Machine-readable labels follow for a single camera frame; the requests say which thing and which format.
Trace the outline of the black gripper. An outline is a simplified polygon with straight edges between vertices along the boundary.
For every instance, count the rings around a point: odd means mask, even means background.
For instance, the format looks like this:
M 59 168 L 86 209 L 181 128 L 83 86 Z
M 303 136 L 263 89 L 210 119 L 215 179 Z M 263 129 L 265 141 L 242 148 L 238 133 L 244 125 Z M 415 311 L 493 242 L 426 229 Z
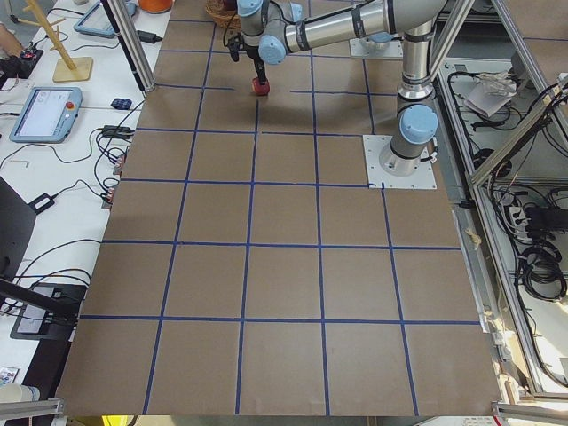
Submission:
M 240 60 L 240 54 L 242 52 L 246 53 L 247 56 L 253 60 L 256 71 L 256 77 L 253 80 L 254 86 L 264 86 L 268 83 L 265 73 L 265 65 L 260 57 L 257 46 L 248 45 L 244 41 L 244 37 L 242 35 L 236 35 L 228 40 L 226 47 L 233 62 L 238 62 Z

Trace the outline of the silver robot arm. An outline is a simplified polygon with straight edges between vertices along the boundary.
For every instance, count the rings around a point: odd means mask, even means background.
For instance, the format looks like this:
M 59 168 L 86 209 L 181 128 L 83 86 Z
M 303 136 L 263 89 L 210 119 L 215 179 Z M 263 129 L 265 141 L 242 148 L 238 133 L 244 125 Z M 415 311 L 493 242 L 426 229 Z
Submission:
M 432 142 L 438 117 L 433 98 L 430 48 L 441 1 L 364 1 L 315 17 L 291 1 L 239 1 L 241 28 L 224 40 L 233 61 L 246 53 L 253 60 L 253 90 L 270 90 L 265 68 L 292 53 L 347 42 L 356 59 L 400 59 L 398 127 L 379 154 L 384 172 L 400 178 L 414 174 Z

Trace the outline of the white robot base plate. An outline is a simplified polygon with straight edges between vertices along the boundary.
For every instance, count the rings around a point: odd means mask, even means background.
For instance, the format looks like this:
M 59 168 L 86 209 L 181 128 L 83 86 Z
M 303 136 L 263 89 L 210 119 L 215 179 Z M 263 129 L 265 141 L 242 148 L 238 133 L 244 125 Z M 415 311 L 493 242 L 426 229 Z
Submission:
M 425 146 L 421 156 L 406 160 L 391 151 L 391 135 L 363 135 L 367 185 L 375 189 L 436 190 L 433 162 Z

